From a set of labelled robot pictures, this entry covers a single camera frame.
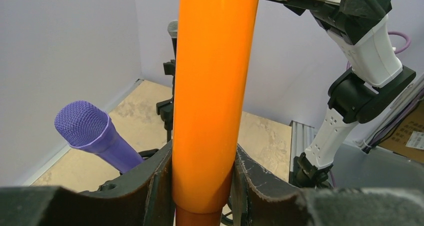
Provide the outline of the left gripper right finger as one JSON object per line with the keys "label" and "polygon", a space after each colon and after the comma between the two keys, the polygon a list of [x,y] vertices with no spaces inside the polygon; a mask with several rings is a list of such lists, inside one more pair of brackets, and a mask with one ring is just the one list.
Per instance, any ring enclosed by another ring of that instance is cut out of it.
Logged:
{"label": "left gripper right finger", "polygon": [[298,188],[238,146],[231,186],[236,226],[421,226],[424,195],[403,188]]}

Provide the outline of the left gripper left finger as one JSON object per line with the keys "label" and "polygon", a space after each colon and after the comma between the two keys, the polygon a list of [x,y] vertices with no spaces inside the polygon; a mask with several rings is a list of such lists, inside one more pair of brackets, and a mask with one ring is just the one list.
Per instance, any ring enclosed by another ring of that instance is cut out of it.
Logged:
{"label": "left gripper left finger", "polygon": [[95,191],[61,186],[3,187],[3,226],[171,226],[172,143]]}

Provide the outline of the orange microphone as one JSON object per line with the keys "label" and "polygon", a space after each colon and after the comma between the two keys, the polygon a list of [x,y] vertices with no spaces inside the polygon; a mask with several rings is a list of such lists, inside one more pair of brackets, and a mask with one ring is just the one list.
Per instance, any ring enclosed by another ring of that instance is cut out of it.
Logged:
{"label": "orange microphone", "polygon": [[231,190],[259,0],[180,0],[172,142],[178,226],[218,226]]}

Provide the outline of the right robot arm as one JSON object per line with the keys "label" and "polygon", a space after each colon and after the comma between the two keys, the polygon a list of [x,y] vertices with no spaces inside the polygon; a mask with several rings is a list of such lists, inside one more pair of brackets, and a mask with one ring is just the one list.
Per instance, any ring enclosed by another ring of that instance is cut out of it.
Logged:
{"label": "right robot arm", "polygon": [[334,157],[349,133],[375,119],[416,77],[396,56],[387,30],[392,0],[267,0],[297,15],[309,11],[350,68],[328,90],[326,115],[297,157],[292,184],[329,188]]}

